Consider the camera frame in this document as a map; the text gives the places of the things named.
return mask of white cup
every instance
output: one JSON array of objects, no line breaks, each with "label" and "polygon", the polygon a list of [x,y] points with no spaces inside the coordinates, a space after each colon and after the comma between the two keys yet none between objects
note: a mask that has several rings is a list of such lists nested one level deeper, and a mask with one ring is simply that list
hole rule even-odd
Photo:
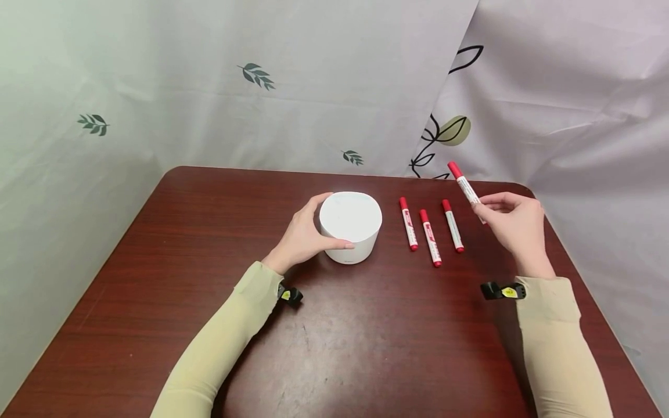
[{"label": "white cup", "polygon": [[354,191],[335,193],[325,199],[318,218],[323,235],[355,244],[354,249],[325,251],[331,259],[342,264],[356,264],[369,257],[383,221],[376,200]]}]

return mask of white backdrop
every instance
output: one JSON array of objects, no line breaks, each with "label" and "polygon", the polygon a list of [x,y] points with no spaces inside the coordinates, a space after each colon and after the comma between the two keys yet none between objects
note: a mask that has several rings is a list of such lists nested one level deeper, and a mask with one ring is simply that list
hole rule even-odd
[{"label": "white backdrop", "polygon": [[478,0],[5,0],[0,411],[177,165],[402,175]]},{"label": "white backdrop", "polygon": [[0,410],[166,170],[455,159],[543,200],[669,416],[665,0],[181,3],[3,3]]},{"label": "white backdrop", "polygon": [[467,116],[469,135],[434,144],[417,171],[455,159],[472,179],[532,189],[669,416],[669,3],[481,0],[473,45],[433,111]]}]

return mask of beige sleeve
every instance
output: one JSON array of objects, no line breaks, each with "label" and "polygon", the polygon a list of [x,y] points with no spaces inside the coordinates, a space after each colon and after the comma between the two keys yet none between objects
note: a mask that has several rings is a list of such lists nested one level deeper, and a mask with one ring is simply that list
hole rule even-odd
[{"label": "beige sleeve", "polygon": [[604,381],[581,333],[571,282],[516,280],[527,291],[516,309],[539,417],[613,417]]},{"label": "beige sleeve", "polygon": [[218,389],[274,309],[282,276],[255,262],[183,352],[152,418],[208,418]]}]

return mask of red marker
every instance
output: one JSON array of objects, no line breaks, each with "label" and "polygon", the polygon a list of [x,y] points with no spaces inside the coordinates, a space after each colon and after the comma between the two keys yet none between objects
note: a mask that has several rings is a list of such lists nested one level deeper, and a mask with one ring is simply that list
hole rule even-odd
[{"label": "red marker", "polygon": [[420,221],[423,223],[425,238],[427,238],[427,246],[429,247],[429,254],[432,256],[432,263],[435,267],[439,267],[442,264],[442,258],[439,256],[437,241],[434,240],[432,225],[429,224],[429,219],[427,218],[427,212],[425,209],[420,210]]},{"label": "red marker", "polygon": [[[451,173],[453,173],[453,176],[456,178],[456,181],[458,182],[458,185],[460,186],[462,192],[464,193],[465,197],[471,203],[472,205],[475,203],[481,203],[480,200],[478,200],[478,196],[472,189],[472,186],[469,184],[467,179],[464,178],[462,175],[462,171],[460,171],[460,168],[456,164],[455,161],[451,161],[448,163],[448,168],[451,170]],[[481,219],[481,223],[487,224],[483,219]]]},{"label": "red marker", "polygon": [[402,208],[402,219],[404,219],[404,228],[407,230],[409,247],[411,247],[412,251],[415,251],[418,249],[418,240],[416,239],[416,232],[413,230],[413,222],[411,222],[411,215],[409,214],[407,199],[405,199],[404,196],[399,198],[399,206]]},{"label": "red marker", "polygon": [[458,231],[458,224],[456,223],[456,217],[453,216],[451,204],[448,202],[448,199],[442,200],[442,206],[444,207],[444,213],[446,214],[446,221],[448,221],[448,229],[451,230],[453,245],[455,245],[456,251],[458,253],[462,253],[464,251],[464,245],[462,245],[460,232]]}]

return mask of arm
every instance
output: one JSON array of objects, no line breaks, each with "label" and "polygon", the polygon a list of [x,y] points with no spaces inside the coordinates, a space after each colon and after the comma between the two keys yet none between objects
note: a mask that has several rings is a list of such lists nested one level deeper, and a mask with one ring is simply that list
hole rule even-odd
[{"label": "arm", "polygon": [[216,393],[244,348],[265,324],[283,277],[254,263],[198,332],[169,375],[152,418],[209,417]]},{"label": "arm", "polygon": [[244,348],[265,324],[286,271],[326,249],[353,248],[351,242],[323,237],[314,213],[332,193],[312,197],[294,216],[279,244],[256,262],[230,297],[197,333],[167,378],[152,418],[208,418],[219,388]]},{"label": "arm", "polygon": [[474,211],[513,254],[527,296],[516,302],[525,368],[541,418],[613,417],[588,347],[571,282],[558,278],[546,255],[544,213],[528,197],[499,193]]}]

